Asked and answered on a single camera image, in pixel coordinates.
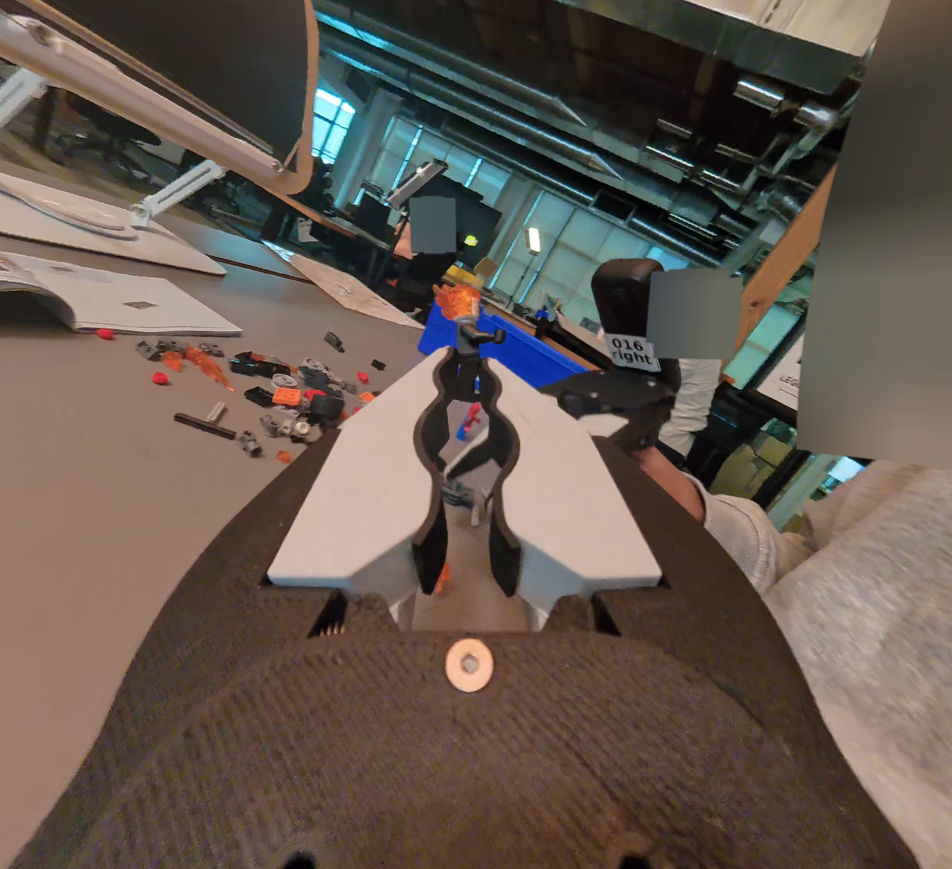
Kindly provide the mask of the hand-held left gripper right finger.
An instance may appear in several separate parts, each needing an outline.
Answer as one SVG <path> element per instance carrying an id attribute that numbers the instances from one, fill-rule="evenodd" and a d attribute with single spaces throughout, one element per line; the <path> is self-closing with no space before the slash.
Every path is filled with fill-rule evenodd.
<path id="1" fill-rule="evenodd" d="M 566 597 L 654 588 L 662 572 L 596 439 L 557 401 L 497 360 L 483 362 L 488 445 L 501 470 L 490 562 L 530 630 Z"/>

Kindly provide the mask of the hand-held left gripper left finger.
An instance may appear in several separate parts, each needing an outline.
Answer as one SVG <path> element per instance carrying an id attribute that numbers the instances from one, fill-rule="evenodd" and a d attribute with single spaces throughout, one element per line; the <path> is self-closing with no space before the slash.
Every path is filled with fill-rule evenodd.
<path id="1" fill-rule="evenodd" d="M 414 443 L 424 411 L 443 399 L 440 348 L 324 437 L 324 460 L 268 566 L 277 587 L 376 594 L 398 627 L 413 625 L 422 589 L 412 543 L 442 507 L 436 471 Z"/>

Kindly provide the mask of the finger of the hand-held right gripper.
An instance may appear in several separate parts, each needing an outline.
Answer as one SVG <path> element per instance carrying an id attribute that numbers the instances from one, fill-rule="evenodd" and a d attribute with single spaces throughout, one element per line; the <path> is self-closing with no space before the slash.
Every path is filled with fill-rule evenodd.
<path id="1" fill-rule="evenodd" d="M 577 422 L 591 435 L 610 437 L 626 425 L 627 421 L 614 414 L 590 414 L 580 417 Z M 463 451 L 450 462 L 445 469 L 445 482 L 454 482 L 470 472 L 490 463 L 488 430 L 484 430 L 470 442 Z"/>

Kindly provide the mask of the black lego minifigure orange head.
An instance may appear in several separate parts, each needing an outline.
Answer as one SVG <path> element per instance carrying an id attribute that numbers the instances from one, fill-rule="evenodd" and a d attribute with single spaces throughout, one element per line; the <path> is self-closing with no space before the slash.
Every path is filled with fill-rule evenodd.
<path id="1" fill-rule="evenodd" d="M 452 322 L 456 337 L 456 375 L 451 390 L 463 402 L 478 400 L 479 378 L 482 369 L 482 346 L 501 345 L 506 329 L 486 332 L 479 328 L 481 293 L 466 285 L 440 285 L 433 289 L 435 304 L 446 320 Z"/>

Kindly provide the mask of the long black lego axle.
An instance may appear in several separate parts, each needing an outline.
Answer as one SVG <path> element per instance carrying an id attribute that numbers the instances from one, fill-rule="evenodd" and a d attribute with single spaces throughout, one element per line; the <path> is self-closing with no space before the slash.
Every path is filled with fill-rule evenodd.
<path id="1" fill-rule="evenodd" d="M 180 423 L 184 426 L 187 426 L 192 429 L 207 433 L 218 438 L 222 438 L 233 442 L 236 440 L 238 434 L 236 431 L 220 426 L 219 423 L 215 423 L 208 420 L 202 420 L 183 412 L 176 412 L 173 414 L 173 421 L 175 423 Z"/>

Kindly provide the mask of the large orange lego flame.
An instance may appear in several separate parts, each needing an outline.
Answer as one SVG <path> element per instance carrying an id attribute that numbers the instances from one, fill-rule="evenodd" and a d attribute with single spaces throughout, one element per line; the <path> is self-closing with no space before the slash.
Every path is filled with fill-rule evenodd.
<path id="1" fill-rule="evenodd" d="M 216 359 L 193 345 L 177 345 L 163 350 L 160 354 L 160 363 L 174 373 L 181 373 L 185 365 L 190 363 L 215 384 L 224 387 L 229 392 L 234 392 L 234 387 L 231 386 Z"/>

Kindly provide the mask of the lego instruction booklet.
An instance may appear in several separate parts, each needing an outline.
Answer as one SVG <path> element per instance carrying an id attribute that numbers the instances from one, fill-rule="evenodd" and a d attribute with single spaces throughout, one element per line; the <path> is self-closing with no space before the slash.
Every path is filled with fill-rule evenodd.
<path id="1" fill-rule="evenodd" d="M 1 291 L 39 301 L 76 332 L 238 337 L 242 329 L 168 280 L 16 253 L 1 256 Z"/>

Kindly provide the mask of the person's right hand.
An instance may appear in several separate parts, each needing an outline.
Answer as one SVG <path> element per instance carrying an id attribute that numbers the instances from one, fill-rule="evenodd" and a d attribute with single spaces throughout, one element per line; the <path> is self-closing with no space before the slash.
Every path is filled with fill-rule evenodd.
<path id="1" fill-rule="evenodd" d="M 670 495 L 699 524 L 707 519 L 704 490 L 667 458 L 658 447 L 643 449 L 635 454 L 643 472 Z"/>

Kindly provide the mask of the blue plastic bin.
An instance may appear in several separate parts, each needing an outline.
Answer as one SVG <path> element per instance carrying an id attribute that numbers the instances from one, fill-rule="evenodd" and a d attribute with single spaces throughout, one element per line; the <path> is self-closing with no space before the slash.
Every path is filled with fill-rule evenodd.
<path id="1" fill-rule="evenodd" d="M 532 334 L 518 326 L 513 326 L 505 318 L 481 308 L 478 330 L 493 334 L 500 329 L 506 332 L 504 342 L 500 345 L 493 343 L 481 345 L 480 356 L 483 359 L 498 360 L 527 382 L 530 387 L 546 387 L 586 371 L 583 366 L 537 340 Z M 434 305 L 425 322 L 418 351 L 426 356 L 439 348 L 455 347 L 455 345 L 454 325 L 446 319 L 442 309 Z"/>

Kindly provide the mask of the cardboard boxes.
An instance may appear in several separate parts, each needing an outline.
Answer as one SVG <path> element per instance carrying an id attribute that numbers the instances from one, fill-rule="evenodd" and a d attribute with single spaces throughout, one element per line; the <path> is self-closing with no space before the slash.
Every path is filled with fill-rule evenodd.
<path id="1" fill-rule="evenodd" d="M 803 462 L 796 430 L 770 426 L 724 461 L 708 489 L 712 494 L 743 498 L 768 509 L 790 485 Z"/>

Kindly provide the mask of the black framed sign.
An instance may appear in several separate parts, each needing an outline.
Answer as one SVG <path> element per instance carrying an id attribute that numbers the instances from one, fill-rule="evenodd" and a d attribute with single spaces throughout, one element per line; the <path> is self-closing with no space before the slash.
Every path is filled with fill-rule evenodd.
<path id="1" fill-rule="evenodd" d="M 799 409 L 803 339 L 802 333 L 755 386 L 758 395 L 793 413 Z"/>

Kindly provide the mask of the printed paper sheet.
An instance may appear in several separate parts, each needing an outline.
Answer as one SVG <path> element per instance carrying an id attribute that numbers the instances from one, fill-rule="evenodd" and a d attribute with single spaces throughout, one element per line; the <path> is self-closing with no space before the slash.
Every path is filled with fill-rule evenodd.
<path id="1" fill-rule="evenodd" d="M 362 281 L 346 272 L 319 263 L 279 244 L 269 241 L 263 241 L 262 244 L 340 306 L 380 321 L 423 331 L 421 323 L 389 304 Z"/>

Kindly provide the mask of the grey tilted panel on stand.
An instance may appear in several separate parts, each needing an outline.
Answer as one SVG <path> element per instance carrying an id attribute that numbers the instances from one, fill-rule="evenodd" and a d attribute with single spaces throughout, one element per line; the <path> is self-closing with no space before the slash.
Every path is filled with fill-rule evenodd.
<path id="1" fill-rule="evenodd" d="M 399 209 L 411 197 L 414 197 L 423 186 L 443 175 L 447 169 L 448 163 L 443 160 L 433 159 L 425 162 L 407 179 L 387 193 L 387 204 L 391 209 Z"/>

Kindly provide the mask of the white monitor stand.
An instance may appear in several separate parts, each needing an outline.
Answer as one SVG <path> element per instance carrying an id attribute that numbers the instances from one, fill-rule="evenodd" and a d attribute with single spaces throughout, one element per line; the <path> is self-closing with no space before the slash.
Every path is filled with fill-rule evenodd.
<path id="1" fill-rule="evenodd" d="M 227 171 L 265 186 L 284 182 L 289 168 L 268 150 L 206 122 L 45 22 L 2 11 L 1 37 L 2 55 L 18 65 L 2 85 L 2 125 L 55 87 L 208 156 L 181 179 L 127 209 L 2 173 L 2 233 L 223 277 L 221 265 L 162 227 L 158 216 Z"/>

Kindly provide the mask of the wooden post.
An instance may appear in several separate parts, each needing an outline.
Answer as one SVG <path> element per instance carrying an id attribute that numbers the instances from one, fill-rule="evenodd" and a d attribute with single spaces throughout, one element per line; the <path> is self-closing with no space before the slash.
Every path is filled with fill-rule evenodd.
<path id="1" fill-rule="evenodd" d="M 744 286 L 741 296 L 740 326 L 734 353 L 740 350 L 768 309 L 777 301 L 780 292 L 803 267 L 819 244 L 828 199 L 838 167 L 838 163 L 833 165 L 803 210 L 792 221 Z"/>

